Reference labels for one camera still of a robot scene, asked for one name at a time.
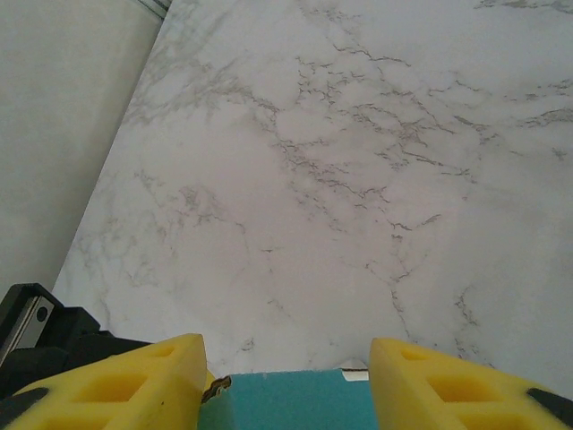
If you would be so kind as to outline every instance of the marble surface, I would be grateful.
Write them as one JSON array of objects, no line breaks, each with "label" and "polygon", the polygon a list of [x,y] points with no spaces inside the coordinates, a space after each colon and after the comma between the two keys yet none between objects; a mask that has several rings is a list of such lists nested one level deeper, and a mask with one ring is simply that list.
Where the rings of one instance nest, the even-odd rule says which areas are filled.
[{"label": "marble surface", "polygon": [[573,4],[175,0],[56,283],[214,372],[391,336],[573,395]]}]

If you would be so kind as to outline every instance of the black metal part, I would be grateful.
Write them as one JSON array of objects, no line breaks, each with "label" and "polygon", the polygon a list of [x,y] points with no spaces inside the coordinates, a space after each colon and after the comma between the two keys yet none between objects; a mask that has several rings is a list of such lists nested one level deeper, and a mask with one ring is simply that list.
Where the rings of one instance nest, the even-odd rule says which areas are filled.
[{"label": "black metal part", "polygon": [[530,388],[527,390],[527,395],[551,412],[565,426],[573,428],[573,400],[538,388]]},{"label": "black metal part", "polygon": [[0,366],[0,400],[40,379],[149,345],[100,331],[99,323],[85,309],[64,307],[39,284],[19,284],[0,303],[0,350],[34,297],[44,297],[54,308],[49,316],[42,307],[36,311],[38,321],[47,321],[34,348],[18,348],[5,357]]},{"label": "black metal part", "polygon": [[48,388],[35,388],[0,401],[0,430],[8,427],[48,393]]}]

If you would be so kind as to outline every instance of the white marble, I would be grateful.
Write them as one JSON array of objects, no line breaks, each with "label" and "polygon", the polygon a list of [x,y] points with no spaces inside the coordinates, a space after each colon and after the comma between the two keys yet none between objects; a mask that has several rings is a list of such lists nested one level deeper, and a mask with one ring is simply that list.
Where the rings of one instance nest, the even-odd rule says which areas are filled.
[{"label": "white marble", "polygon": [[55,293],[219,374],[391,336],[573,395],[572,13],[175,0]]}]

